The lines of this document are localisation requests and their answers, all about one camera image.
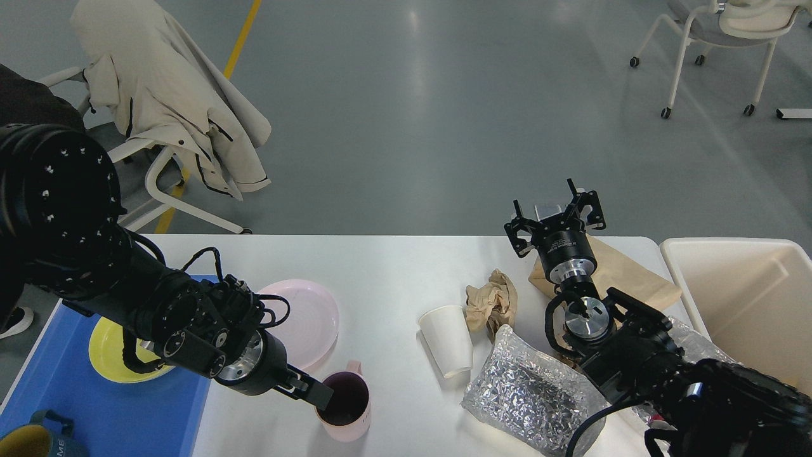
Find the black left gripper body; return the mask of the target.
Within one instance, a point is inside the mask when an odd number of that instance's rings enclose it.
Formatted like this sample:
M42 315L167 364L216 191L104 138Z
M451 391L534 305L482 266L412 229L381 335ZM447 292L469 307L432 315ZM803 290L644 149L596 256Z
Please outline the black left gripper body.
M288 368L287 350L267 330L257 330L243 353L214 377L224 387L248 396L261 395L273 388L291 391L290 379L296 374Z

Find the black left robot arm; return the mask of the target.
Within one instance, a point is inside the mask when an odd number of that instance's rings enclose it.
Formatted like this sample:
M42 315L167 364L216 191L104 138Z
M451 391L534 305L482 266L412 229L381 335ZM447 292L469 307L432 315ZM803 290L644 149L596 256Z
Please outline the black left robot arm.
M178 366L244 395L276 390L316 408L333 391L287 362L269 328L286 321L221 271L196 281L166 265L153 242L118 223L118 175L104 148L58 124L2 127L2 316L24 284L100 315L124 333L126 367Z

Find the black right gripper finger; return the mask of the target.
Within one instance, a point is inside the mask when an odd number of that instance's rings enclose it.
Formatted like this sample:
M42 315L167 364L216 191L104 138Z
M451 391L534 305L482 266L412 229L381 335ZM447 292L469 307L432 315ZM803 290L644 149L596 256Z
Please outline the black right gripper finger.
M566 184L572 194L566 206L566 232L605 230L606 220L597 191L578 188L571 178L566 179Z
M519 200L513 200L515 216L505 223L504 230L511 243L511 248L519 258L524 258L537 249L537 231L539 221L525 217Z

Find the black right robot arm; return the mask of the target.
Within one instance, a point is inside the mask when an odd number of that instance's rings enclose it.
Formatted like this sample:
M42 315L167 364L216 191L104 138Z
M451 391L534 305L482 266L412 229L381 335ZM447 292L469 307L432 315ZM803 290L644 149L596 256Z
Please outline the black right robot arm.
M664 313L617 288L600 297L587 229L605 229L601 203L596 191L567 183L572 200L563 211L530 219L514 201L515 216L504 225L516 254L536 251L554 286L544 318L548 344L608 402L574 431L566 455L598 420L647 404L666 423L644 433L651 456L662 455L661 442L670 456L809 456L808 395L734 362L688 362Z

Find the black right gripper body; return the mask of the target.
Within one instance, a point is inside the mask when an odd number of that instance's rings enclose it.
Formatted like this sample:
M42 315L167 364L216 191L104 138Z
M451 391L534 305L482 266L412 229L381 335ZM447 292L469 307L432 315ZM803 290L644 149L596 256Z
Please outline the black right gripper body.
M539 253L546 280L563 284L573 277L591 277L598 263L587 240L586 224L543 225L536 222L532 244Z

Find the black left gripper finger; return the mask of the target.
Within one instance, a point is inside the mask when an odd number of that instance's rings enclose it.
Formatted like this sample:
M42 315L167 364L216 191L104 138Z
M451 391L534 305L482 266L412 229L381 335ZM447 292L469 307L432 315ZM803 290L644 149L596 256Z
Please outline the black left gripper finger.
M317 411L326 411L334 389L296 367L288 367L287 396L310 403Z

